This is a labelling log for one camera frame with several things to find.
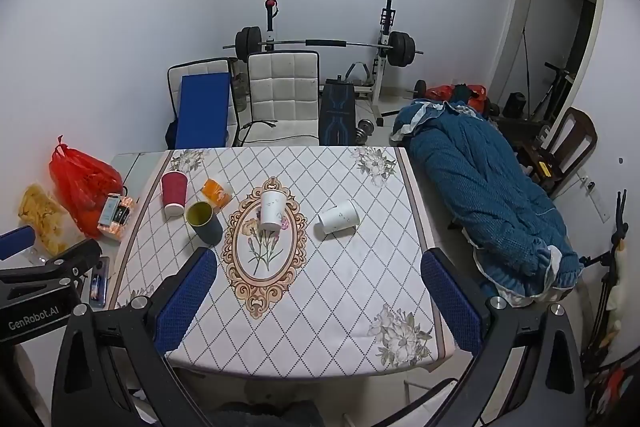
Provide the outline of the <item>white padded chair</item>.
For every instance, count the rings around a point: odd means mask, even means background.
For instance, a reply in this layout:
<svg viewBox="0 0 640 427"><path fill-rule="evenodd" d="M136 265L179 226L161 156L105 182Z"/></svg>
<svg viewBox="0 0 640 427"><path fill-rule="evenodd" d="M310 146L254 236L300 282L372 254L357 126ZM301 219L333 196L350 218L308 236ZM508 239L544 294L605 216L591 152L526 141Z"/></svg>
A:
<svg viewBox="0 0 640 427"><path fill-rule="evenodd" d="M319 143L319 54L276 51L247 60L250 122L248 146L315 146Z"/></svg>

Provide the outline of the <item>barbell on rack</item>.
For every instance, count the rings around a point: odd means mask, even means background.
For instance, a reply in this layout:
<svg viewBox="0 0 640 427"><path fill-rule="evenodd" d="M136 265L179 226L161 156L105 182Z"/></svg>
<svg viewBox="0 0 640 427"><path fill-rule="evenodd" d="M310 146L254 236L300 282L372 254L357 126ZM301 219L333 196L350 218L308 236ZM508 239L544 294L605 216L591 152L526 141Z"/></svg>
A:
<svg viewBox="0 0 640 427"><path fill-rule="evenodd" d="M262 30L258 26L247 26L238 31L234 43L227 44L224 50L233 50L235 57L247 62L250 54L273 51L277 46L309 46L310 48L367 48L374 49L376 54L369 72L370 80L360 89L361 93L369 95L370 107L374 122L382 127L384 119L397 112L382 112L380 109L380 96L382 82L387 66L404 68L411 65L417 55L423 51L416 48L414 39L403 31L393 31L396 10L393 1L387 0L380 15L380 31L376 43L351 42L341 39L285 39L274 38L273 22L279 13L278 0L265 0L267 37L262 38Z"/></svg>

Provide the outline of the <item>orange packaged box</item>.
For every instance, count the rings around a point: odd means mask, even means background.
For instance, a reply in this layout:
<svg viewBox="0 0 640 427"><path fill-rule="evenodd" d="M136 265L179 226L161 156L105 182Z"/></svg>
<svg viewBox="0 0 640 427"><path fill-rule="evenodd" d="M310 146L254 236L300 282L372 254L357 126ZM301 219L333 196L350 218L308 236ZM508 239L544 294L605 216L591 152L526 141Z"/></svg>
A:
<svg viewBox="0 0 640 427"><path fill-rule="evenodd" d="M120 242L124 238L129 218L134 213L134 207L136 202L132 197L108 194L96 228L109 239Z"/></svg>

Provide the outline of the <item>orange white paper cup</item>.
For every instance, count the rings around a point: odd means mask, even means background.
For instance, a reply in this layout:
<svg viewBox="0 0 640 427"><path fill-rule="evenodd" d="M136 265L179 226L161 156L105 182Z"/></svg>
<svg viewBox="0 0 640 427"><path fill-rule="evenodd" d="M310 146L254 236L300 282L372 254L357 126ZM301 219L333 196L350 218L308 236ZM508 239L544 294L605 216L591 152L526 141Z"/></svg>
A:
<svg viewBox="0 0 640 427"><path fill-rule="evenodd" d="M232 199L232 188L224 180L207 179L201 193L218 210L224 209Z"/></svg>

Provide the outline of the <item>white chair with blue cushion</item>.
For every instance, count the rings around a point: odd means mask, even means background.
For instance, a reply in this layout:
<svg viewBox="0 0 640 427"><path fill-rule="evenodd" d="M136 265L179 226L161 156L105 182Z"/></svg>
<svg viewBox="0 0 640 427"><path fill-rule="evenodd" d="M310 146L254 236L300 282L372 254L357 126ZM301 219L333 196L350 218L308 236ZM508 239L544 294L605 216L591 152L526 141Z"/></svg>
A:
<svg viewBox="0 0 640 427"><path fill-rule="evenodd" d="M169 150L235 146L239 117L232 79L231 58L206 58L168 69L174 112L165 133Z"/></svg>

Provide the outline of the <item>yellow snack bag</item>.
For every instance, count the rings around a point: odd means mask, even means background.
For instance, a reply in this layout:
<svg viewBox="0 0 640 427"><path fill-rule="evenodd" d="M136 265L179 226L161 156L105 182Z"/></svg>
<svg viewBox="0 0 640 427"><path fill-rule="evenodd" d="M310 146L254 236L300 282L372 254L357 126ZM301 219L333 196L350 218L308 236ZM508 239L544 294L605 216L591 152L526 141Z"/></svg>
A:
<svg viewBox="0 0 640 427"><path fill-rule="evenodd" d="M68 246L64 239L66 210L39 184L26 187L17 216L34 229L38 241L49 255L56 257L65 251Z"/></svg>

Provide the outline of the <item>floral diamond pattern tablecloth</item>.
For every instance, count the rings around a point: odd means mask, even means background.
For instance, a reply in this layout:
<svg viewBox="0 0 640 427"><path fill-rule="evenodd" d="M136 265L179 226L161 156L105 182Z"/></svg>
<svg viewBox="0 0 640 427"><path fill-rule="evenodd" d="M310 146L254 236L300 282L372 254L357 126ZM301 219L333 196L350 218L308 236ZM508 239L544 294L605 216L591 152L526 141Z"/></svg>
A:
<svg viewBox="0 0 640 427"><path fill-rule="evenodd" d="M117 158L138 207L114 261L112 307L152 294L201 246L186 218L167 219L160 179L179 167L186 199L207 179L220 210L217 275L171 361L268 378L434 369L456 344L420 275L433 243L408 155L393 147L245 147ZM260 228L260 195L286 196L279 232ZM360 225L326 235L319 215L350 200Z"/></svg>

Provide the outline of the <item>black blue bag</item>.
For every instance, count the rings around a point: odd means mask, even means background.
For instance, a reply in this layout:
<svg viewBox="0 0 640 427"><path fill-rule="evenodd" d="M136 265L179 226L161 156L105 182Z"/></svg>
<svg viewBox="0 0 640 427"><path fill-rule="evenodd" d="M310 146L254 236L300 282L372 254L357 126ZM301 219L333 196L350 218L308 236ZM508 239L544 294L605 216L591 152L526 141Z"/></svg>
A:
<svg viewBox="0 0 640 427"><path fill-rule="evenodd" d="M319 143L324 146L356 144L355 87L326 80L320 98Z"/></svg>

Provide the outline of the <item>dark green cup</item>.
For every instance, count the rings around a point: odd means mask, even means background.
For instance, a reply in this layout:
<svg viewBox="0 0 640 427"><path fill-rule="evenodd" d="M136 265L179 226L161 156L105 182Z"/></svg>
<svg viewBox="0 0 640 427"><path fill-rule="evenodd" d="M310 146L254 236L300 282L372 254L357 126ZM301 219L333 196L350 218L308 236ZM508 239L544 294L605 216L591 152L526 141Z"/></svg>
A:
<svg viewBox="0 0 640 427"><path fill-rule="evenodd" d="M186 210L186 222L204 244L216 246L220 243L222 226L209 202L194 202Z"/></svg>

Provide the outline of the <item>dark wooden chair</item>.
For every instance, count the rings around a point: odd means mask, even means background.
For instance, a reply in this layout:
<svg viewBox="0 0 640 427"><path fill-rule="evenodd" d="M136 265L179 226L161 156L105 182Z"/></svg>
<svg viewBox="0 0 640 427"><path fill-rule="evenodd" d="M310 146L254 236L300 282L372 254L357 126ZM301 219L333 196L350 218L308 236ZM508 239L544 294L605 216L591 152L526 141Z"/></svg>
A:
<svg viewBox="0 0 640 427"><path fill-rule="evenodd" d="M586 161L598 143L596 126L589 115L570 107L547 145L523 143L518 159L529 168L529 178L553 195Z"/></svg>

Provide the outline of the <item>red plastic bag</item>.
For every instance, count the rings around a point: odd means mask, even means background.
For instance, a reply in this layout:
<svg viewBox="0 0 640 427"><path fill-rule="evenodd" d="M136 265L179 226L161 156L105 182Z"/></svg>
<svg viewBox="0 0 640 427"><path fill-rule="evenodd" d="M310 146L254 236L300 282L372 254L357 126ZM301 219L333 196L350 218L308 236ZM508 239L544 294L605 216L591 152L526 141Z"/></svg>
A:
<svg viewBox="0 0 640 427"><path fill-rule="evenodd" d="M106 162L69 147L58 136L51 155L49 173L55 195L79 231L92 239L101 232L98 223L110 194L122 193L122 177Z"/></svg>

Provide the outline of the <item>blue quilted blanket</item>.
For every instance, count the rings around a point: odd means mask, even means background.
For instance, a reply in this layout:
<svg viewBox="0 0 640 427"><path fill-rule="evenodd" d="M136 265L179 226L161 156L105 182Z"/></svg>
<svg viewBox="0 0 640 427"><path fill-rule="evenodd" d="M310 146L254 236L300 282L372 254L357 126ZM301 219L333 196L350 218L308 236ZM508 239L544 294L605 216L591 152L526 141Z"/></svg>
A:
<svg viewBox="0 0 640 427"><path fill-rule="evenodd" d="M390 139L431 180L473 245L477 270L512 307L558 301L576 286L584 266L561 213L475 109L413 101L397 115Z"/></svg>

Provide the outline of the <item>white floral paper cup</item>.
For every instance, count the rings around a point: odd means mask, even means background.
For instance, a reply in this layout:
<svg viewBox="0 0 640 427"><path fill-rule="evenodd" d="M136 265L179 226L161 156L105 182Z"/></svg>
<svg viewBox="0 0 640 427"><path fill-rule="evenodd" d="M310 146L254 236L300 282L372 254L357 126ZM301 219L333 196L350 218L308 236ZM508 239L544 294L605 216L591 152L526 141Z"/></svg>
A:
<svg viewBox="0 0 640 427"><path fill-rule="evenodd" d="M260 195L259 223L262 230L279 232L285 216L286 196L277 190L267 190Z"/></svg>
<svg viewBox="0 0 640 427"><path fill-rule="evenodd" d="M324 234L329 235L348 229L356 229L360 225L358 210L353 202L346 200L319 215L319 222Z"/></svg>

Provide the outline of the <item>red paper cup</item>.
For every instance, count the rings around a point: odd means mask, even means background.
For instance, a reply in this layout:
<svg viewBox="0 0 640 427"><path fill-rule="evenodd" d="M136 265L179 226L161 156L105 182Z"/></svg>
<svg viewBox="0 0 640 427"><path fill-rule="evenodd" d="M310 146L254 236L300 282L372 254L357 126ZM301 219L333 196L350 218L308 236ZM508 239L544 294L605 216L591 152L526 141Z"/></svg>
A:
<svg viewBox="0 0 640 427"><path fill-rule="evenodd" d="M188 177L180 171L165 172L160 180L162 184L162 203L167 219L180 217L186 207L186 188Z"/></svg>

